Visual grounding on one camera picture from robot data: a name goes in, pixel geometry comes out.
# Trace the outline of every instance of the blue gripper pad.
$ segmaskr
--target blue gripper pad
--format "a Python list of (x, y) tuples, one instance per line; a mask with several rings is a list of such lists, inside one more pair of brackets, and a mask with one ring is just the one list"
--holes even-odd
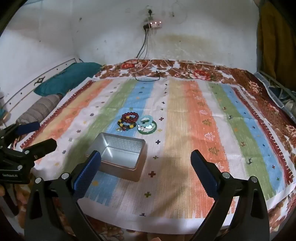
[(205, 189), (207, 195), (213, 198), (214, 200), (217, 200), (219, 197), (218, 182), (207, 166), (209, 164), (215, 166), (215, 164), (207, 162), (198, 150), (195, 150), (191, 153), (190, 160), (191, 165), (196, 175), (198, 176), (203, 188)]
[(85, 162), (84, 168), (78, 174), (73, 182), (73, 198), (77, 201), (83, 198), (89, 185), (91, 184), (95, 174), (101, 165), (101, 154), (98, 151), (93, 151)]
[(15, 133), (19, 136), (22, 136), (24, 134), (28, 134), (33, 131), (37, 131), (40, 128), (40, 124), (38, 121), (25, 124), (25, 125), (19, 125), (17, 129), (15, 130)]

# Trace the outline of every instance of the striped blanket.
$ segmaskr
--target striped blanket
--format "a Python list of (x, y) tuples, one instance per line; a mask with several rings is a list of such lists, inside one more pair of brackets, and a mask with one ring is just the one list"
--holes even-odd
[[(71, 172), (100, 132), (143, 138), (148, 153), (140, 181), (98, 171), (79, 205), (87, 215), (122, 228), (171, 234), (194, 233), (213, 205), (190, 164), (195, 149), (222, 172), (258, 177), (268, 209), (295, 188), (289, 153), (254, 98), (238, 85), (171, 76), (138, 79), (147, 82), (87, 79), (68, 93), (41, 129), (22, 142), (24, 148), (57, 141), (56, 151), (38, 160), (33, 173), (48, 180)], [(119, 132), (118, 119), (130, 111), (153, 116), (157, 131)], [(236, 204), (234, 199), (224, 225)]]

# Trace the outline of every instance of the bed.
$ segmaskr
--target bed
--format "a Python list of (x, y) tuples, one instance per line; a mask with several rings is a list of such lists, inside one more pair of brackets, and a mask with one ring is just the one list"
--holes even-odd
[[(120, 132), (118, 119), (131, 111), (153, 116), (157, 131), (147, 136), (136, 129)], [(143, 138), (148, 145), (139, 182), (97, 172), (78, 202), (106, 240), (149, 240), (155, 233), (163, 234), (162, 240), (186, 240), (197, 230), (213, 199), (190, 165), (194, 149), (234, 177), (258, 177), (271, 232), (296, 206), (295, 124), (247, 71), (169, 60), (108, 65), (70, 91), (40, 130), (17, 147), (57, 141), (57, 150), (32, 169), (34, 176), (49, 180), (83, 162), (100, 132)], [(19, 221), (25, 203), (24, 198)], [(236, 203), (234, 199), (225, 228)], [(59, 214), (71, 233), (61, 210)]]

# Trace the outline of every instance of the gray pillow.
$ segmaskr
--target gray pillow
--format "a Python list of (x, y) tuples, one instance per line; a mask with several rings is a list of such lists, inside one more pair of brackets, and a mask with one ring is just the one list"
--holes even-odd
[(37, 100), (18, 119), (19, 124), (28, 124), (43, 121), (60, 102), (62, 95), (48, 95)]

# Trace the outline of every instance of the black cable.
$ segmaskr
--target black cable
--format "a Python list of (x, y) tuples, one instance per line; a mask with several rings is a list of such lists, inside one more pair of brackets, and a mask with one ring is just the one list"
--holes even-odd
[(163, 74), (163, 73), (166, 73), (166, 72), (170, 71), (170, 70), (173, 68), (173, 66), (174, 66), (174, 65), (172, 64), (171, 68), (170, 68), (169, 70), (165, 71), (165, 72), (159, 72), (159, 71), (156, 71), (156, 74), (154, 74), (153, 76), (144, 75), (144, 76), (146, 76), (146, 77), (158, 78), (157, 80), (139, 80), (139, 79), (136, 78), (136, 73), (137, 73), (137, 71), (138, 71), (138, 63), (139, 63), (139, 59), (140, 59), (141, 55), (144, 53), (145, 49), (146, 49), (146, 54), (145, 54), (145, 57), (143, 58), (143, 60), (146, 58), (147, 53), (148, 53), (148, 36), (149, 36), (149, 30), (147, 30), (147, 32), (146, 32), (146, 29), (145, 29), (145, 40), (144, 40), (144, 43), (143, 43), (144, 49), (143, 49), (142, 53), (140, 54), (140, 56), (139, 56), (139, 57), (137, 56), (138, 59), (137, 59), (137, 67), (136, 67), (136, 72), (135, 72), (135, 79), (136, 79), (137, 81), (140, 81), (140, 82), (154, 82), (154, 81), (160, 80), (160, 75)]
[(145, 29), (145, 38), (144, 38), (144, 42), (143, 42), (142, 48), (140, 49), (139, 53), (137, 54), (137, 57), (139, 56), (141, 50), (142, 50), (143, 47), (144, 47), (144, 44), (145, 44), (145, 42), (146, 42), (146, 38), (147, 38), (147, 32), (146, 32), (146, 29)]

